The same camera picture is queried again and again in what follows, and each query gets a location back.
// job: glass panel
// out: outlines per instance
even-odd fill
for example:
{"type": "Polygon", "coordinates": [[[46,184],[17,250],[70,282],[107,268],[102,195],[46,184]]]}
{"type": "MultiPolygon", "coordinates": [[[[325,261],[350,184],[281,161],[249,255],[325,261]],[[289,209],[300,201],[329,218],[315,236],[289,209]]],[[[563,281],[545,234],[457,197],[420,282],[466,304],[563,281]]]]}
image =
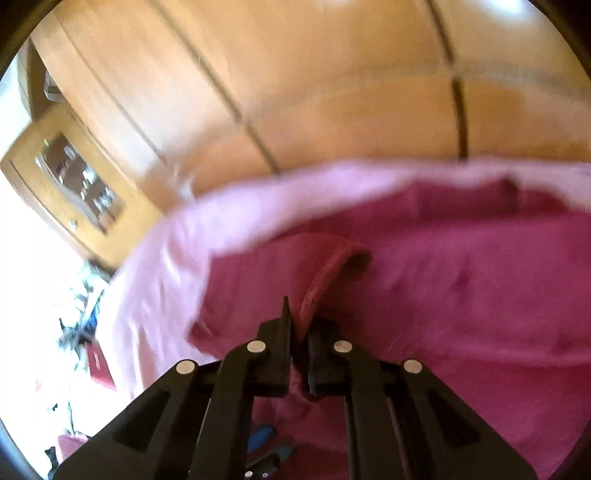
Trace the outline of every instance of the glass panel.
{"type": "Polygon", "coordinates": [[[64,135],[46,141],[46,147],[36,163],[70,204],[101,232],[107,232],[122,212],[124,203],[64,135]]]}

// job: pink towel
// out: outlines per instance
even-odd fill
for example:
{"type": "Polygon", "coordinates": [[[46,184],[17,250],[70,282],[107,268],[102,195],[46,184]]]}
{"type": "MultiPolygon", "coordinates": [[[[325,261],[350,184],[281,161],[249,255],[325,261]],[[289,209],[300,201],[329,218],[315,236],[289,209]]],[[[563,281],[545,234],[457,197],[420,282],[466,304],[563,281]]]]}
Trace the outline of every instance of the pink towel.
{"type": "Polygon", "coordinates": [[[71,433],[65,433],[64,435],[59,435],[57,437],[57,461],[62,463],[87,442],[88,437],[81,433],[76,433],[74,435],[71,433]]]}
{"type": "MultiPolygon", "coordinates": [[[[379,359],[422,360],[547,479],[591,417],[589,238],[588,214],[507,181],[417,184],[214,259],[190,341],[220,357],[288,294],[297,339],[317,310],[379,359]]],[[[254,410],[297,446],[278,479],[346,478],[342,402],[292,382],[254,410]]]]}
{"type": "Polygon", "coordinates": [[[471,160],[342,160],[233,184],[168,215],[122,265],[101,301],[97,338],[120,395],[137,397],[184,358],[214,357],[186,341],[199,315],[212,258],[261,245],[288,228],[429,179],[477,186],[510,176],[591,208],[589,165],[471,160]]]}

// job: magenta cloth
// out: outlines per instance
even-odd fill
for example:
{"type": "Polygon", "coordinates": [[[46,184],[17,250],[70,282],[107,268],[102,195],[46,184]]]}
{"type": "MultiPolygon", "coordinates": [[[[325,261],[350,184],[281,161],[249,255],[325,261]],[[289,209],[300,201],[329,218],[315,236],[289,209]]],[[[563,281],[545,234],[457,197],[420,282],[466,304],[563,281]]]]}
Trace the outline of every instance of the magenta cloth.
{"type": "MultiPolygon", "coordinates": [[[[591,216],[508,181],[415,184],[214,259],[190,342],[221,357],[287,294],[297,339],[318,311],[379,359],[422,360],[547,479],[591,417],[589,239],[591,216]]],[[[298,385],[255,403],[296,445],[278,480],[347,478],[342,401],[298,385]]]]}
{"type": "Polygon", "coordinates": [[[286,229],[399,192],[417,180],[475,187],[511,178],[591,210],[591,166],[472,158],[467,164],[349,159],[209,192],[168,214],[119,267],[96,337],[118,395],[133,400],[178,361],[217,360],[187,342],[213,258],[244,253],[286,229]]]}
{"type": "Polygon", "coordinates": [[[100,345],[96,342],[87,343],[86,355],[88,356],[88,370],[90,371],[91,379],[103,387],[117,391],[109,370],[109,365],[107,365],[107,360],[103,355],[103,350],[100,349],[100,345]]]}

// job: wooden panel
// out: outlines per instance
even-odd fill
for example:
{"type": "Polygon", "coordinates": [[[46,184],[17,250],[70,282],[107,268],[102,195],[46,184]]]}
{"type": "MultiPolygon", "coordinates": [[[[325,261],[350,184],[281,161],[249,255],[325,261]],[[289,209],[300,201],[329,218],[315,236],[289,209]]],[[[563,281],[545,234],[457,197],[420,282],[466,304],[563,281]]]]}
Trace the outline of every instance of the wooden panel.
{"type": "Polygon", "coordinates": [[[18,83],[22,103],[33,121],[43,116],[52,105],[43,87],[46,68],[30,39],[18,51],[18,83]]]}
{"type": "Polygon", "coordinates": [[[526,83],[465,79],[469,152],[591,161],[590,100],[526,83]]]}
{"type": "Polygon", "coordinates": [[[451,81],[400,77],[269,114],[255,124],[281,167],[345,157],[458,155],[451,81]]]}
{"type": "Polygon", "coordinates": [[[141,180],[138,180],[137,187],[145,193],[163,212],[175,209],[182,202],[179,179],[170,168],[159,165],[154,167],[141,180]]]}
{"type": "Polygon", "coordinates": [[[124,171],[141,178],[161,163],[80,57],[55,13],[42,20],[31,38],[68,103],[124,171]]]}
{"type": "Polygon", "coordinates": [[[30,125],[8,151],[4,161],[12,162],[23,181],[61,225],[67,228],[72,220],[78,223],[73,236],[109,267],[118,267],[161,217],[161,212],[102,155],[66,105],[51,108],[38,123],[30,125]],[[107,235],[70,205],[35,164],[35,157],[44,148],[44,139],[51,140],[60,133],[125,202],[123,212],[107,235]]]}
{"type": "Polygon", "coordinates": [[[528,0],[435,0],[460,63],[494,62],[591,82],[554,25],[528,0]]]}
{"type": "Polygon", "coordinates": [[[413,0],[156,0],[247,111],[320,82],[440,62],[413,0]]]}
{"type": "Polygon", "coordinates": [[[233,125],[188,49],[147,0],[64,0],[55,12],[106,90],[168,163],[233,125]]]}
{"type": "Polygon", "coordinates": [[[184,166],[197,195],[229,183],[271,174],[271,167],[243,129],[206,145],[184,166]]]}

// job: metal pin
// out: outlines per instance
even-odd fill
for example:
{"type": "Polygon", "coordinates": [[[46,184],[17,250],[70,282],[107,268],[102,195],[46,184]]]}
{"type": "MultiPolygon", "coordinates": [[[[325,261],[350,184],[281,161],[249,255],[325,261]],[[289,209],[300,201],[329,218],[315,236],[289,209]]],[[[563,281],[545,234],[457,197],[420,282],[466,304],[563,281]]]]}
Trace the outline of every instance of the metal pin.
{"type": "Polygon", "coordinates": [[[349,353],[353,349],[353,345],[347,340],[339,340],[338,342],[335,342],[333,348],[338,353],[349,353]]]}
{"type": "Polygon", "coordinates": [[[261,353],[265,350],[265,348],[267,348],[265,342],[262,342],[260,340],[253,340],[246,346],[246,349],[250,353],[261,353]]]}
{"type": "Polygon", "coordinates": [[[419,374],[423,369],[423,364],[414,359],[406,360],[404,362],[404,369],[410,374],[419,374]]]}
{"type": "Polygon", "coordinates": [[[183,360],[177,364],[177,372],[181,375],[187,375],[195,370],[195,364],[191,360],[183,360]]]}

